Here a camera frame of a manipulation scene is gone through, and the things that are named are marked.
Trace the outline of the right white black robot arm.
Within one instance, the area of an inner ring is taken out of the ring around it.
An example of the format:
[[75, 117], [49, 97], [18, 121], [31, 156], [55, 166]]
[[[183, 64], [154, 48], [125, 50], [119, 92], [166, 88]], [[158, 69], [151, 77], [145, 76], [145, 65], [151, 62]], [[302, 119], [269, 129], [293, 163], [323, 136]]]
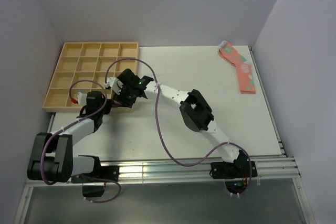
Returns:
[[[240, 176], [246, 166], [252, 169], [251, 158], [247, 152], [239, 145], [229, 141], [229, 138], [218, 127], [210, 105], [198, 90], [174, 89], [160, 84], [156, 77], [139, 78], [130, 69], [124, 70], [116, 78], [106, 78], [105, 87], [114, 91], [114, 100], [129, 108], [133, 106], [137, 98], [155, 97], [154, 116], [157, 132], [164, 150], [176, 164], [184, 167], [196, 166], [205, 161], [213, 152], [218, 151], [223, 162], [227, 164], [230, 175]], [[169, 152], [160, 129], [158, 116], [160, 98], [171, 106], [177, 106], [184, 125], [189, 130], [203, 135], [214, 146], [199, 161], [189, 164], [181, 163]]]

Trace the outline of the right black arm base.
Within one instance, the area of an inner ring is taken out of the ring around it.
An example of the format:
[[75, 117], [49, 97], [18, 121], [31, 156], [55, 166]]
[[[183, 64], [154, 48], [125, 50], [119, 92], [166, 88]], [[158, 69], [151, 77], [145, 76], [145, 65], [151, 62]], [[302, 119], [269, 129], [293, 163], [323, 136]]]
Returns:
[[257, 177], [258, 173], [253, 161], [247, 161], [242, 165], [212, 162], [209, 175], [213, 179], [223, 179], [228, 193], [231, 196], [240, 197], [246, 192], [252, 178]]

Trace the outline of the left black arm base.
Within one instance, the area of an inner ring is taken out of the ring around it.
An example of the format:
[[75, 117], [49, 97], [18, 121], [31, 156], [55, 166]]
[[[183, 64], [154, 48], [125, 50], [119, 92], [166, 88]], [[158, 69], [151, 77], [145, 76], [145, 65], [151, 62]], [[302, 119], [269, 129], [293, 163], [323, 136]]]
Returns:
[[[82, 195], [85, 200], [95, 203], [109, 202], [116, 199], [122, 192], [121, 185], [118, 183], [119, 170], [117, 165], [101, 166], [97, 172], [73, 176], [71, 183], [82, 184]], [[117, 185], [118, 191], [112, 198], [102, 200], [103, 194], [107, 192], [107, 183]]]

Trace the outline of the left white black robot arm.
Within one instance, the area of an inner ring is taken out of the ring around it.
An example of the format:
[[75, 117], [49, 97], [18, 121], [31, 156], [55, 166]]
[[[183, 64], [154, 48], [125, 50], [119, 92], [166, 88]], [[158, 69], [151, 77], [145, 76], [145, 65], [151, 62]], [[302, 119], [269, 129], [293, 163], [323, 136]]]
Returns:
[[103, 116], [110, 113], [113, 101], [100, 91], [89, 92], [85, 100], [72, 123], [57, 131], [41, 132], [35, 136], [27, 167], [28, 179], [53, 185], [82, 175], [91, 182], [101, 178], [100, 158], [92, 155], [75, 157], [73, 146], [99, 129]]

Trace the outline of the beige red purple striped sock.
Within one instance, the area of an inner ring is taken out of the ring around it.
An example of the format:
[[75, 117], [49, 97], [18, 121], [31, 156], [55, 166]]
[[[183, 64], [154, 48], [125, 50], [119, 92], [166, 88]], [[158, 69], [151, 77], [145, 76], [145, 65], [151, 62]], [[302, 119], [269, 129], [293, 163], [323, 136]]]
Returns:
[[122, 108], [123, 105], [115, 100], [112, 100], [112, 107], [113, 108]]

